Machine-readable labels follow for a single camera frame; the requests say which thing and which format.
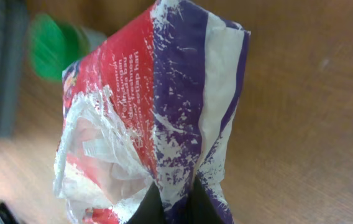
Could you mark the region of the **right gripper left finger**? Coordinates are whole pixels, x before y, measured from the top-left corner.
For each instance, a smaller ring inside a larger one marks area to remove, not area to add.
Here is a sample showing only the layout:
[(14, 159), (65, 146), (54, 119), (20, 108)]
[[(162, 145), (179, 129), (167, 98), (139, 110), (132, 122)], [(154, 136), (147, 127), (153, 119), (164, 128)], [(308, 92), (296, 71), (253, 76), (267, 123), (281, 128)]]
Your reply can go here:
[(160, 192), (155, 182), (127, 224), (166, 224)]

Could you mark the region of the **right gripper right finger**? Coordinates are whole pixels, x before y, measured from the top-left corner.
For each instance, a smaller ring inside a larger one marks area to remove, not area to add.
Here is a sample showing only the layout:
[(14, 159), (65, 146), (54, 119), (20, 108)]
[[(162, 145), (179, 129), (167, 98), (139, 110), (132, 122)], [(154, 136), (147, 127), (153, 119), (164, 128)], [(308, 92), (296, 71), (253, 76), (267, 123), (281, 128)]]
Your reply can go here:
[(223, 224), (198, 176), (195, 177), (193, 187), (188, 195), (188, 223), (189, 224)]

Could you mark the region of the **red floral tissue pack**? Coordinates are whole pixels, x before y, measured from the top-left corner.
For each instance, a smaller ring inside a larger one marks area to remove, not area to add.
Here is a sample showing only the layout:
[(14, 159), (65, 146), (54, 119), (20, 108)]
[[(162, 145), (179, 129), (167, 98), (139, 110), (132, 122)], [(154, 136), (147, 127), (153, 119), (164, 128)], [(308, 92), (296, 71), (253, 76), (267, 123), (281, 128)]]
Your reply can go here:
[(157, 1), (63, 71), (53, 191), (72, 223), (127, 223), (153, 182), (166, 223), (188, 223), (199, 177), (221, 188), (250, 32), (191, 1)]

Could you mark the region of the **green round item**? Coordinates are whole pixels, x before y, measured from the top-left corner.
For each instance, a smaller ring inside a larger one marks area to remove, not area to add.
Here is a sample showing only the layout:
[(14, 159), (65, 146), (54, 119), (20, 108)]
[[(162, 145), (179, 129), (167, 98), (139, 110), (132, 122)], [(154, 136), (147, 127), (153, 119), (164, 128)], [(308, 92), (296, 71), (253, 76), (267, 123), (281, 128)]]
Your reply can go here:
[(38, 14), (29, 29), (32, 69), (40, 78), (59, 82), (70, 64), (91, 53), (106, 39), (105, 34), (96, 30)]

